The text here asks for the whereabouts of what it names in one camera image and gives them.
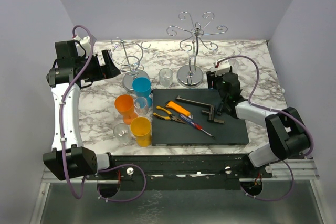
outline red screwdriver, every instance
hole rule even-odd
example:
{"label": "red screwdriver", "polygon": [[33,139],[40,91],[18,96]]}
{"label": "red screwdriver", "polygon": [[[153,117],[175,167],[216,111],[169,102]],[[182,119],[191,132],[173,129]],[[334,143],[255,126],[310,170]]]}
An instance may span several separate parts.
{"label": "red screwdriver", "polygon": [[203,131],[204,133],[206,133],[207,135],[209,135],[210,137],[212,137],[213,139],[215,139],[214,136],[212,136],[210,133],[206,132],[204,129],[202,129],[202,127],[198,124],[195,123],[191,118],[188,118],[187,116],[180,114],[180,118],[186,122],[187,124],[191,125],[192,127],[194,127],[195,129],[198,129],[200,131]]}

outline screw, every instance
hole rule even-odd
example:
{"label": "screw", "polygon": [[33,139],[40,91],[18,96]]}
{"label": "screw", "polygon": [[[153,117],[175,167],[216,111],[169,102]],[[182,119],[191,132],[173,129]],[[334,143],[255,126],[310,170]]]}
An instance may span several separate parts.
{"label": "screw", "polygon": [[265,171],[267,173],[271,173],[272,172],[272,167],[270,167],[269,165],[265,167]]}
{"label": "screw", "polygon": [[126,173],[128,175],[132,175],[134,173],[134,169],[132,167],[129,167],[127,170],[126,170]]}
{"label": "screw", "polygon": [[231,167],[229,167],[229,166],[226,166],[224,171],[225,171],[226,174],[231,174],[231,172],[232,172]]}

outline round metal base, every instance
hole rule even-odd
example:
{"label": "round metal base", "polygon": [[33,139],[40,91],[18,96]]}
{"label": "round metal base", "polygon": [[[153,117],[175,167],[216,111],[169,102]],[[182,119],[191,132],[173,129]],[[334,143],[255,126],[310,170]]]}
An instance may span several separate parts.
{"label": "round metal base", "polygon": [[199,67],[196,67],[194,73],[189,73],[189,65],[184,65],[177,72],[177,81],[179,84],[186,88],[196,88],[203,81],[203,72]]}
{"label": "round metal base", "polygon": [[132,84],[133,84],[133,81],[136,78],[145,77],[145,78],[149,79],[149,76],[145,71],[138,69],[137,72],[139,72],[139,73],[136,76],[134,76],[135,78],[133,76],[131,76],[130,74],[125,74],[124,78],[122,79],[122,84],[128,92],[134,93]]}

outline plastic cup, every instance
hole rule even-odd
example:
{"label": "plastic cup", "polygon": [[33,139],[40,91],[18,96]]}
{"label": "plastic cup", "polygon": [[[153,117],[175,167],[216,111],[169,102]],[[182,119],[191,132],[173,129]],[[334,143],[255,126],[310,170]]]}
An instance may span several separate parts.
{"label": "plastic cup", "polygon": [[145,77],[139,77],[133,81],[132,87],[136,96],[145,97],[148,107],[151,107],[153,104],[152,99],[149,97],[152,91],[151,81]]}
{"label": "plastic cup", "polygon": [[152,144],[151,130],[152,125],[147,118],[138,117],[131,123],[131,131],[140,147],[148,147]]}
{"label": "plastic cup", "polygon": [[173,71],[170,68],[163,68],[159,72],[161,86],[168,88],[173,83]]}
{"label": "plastic cup", "polygon": [[130,125],[134,118],[138,115],[134,112],[134,100],[129,94],[122,94],[117,97],[114,102],[114,106],[118,110],[119,114],[123,116],[123,122]]}
{"label": "plastic cup", "polygon": [[138,115],[145,116],[148,113],[148,103],[145,97],[138,97],[134,101],[134,107]]}
{"label": "plastic cup", "polygon": [[130,127],[124,123],[117,124],[113,129],[113,133],[120,143],[125,144],[131,141]]}

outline black mat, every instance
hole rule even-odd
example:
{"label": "black mat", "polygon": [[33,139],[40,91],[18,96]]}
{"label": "black mat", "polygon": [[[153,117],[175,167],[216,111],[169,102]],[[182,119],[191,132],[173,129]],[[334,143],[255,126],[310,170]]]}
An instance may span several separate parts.
{"label": "black mat", "polygon": [[[185,99],[216,105],[216,109],[221,101],[217,90],[154,89],[153,112],[166,115],[164,111],[158,110],[156,106],[164,107],[169,100],[176,102],[177,95]],[[204,132],[190,125],[153,117],[152,145],[246,145],[249,143],[245,120],[235,119],[222,113],[221,116],[216,115],[215,117],[224,120],[225,124],[209,123],[207,115],[201,114],[204,108],[186,103],[176,103],[190,111],[194,122],[214,135],[216,139],[212,139]],[[178,116],[176,111],[169,110]]]}

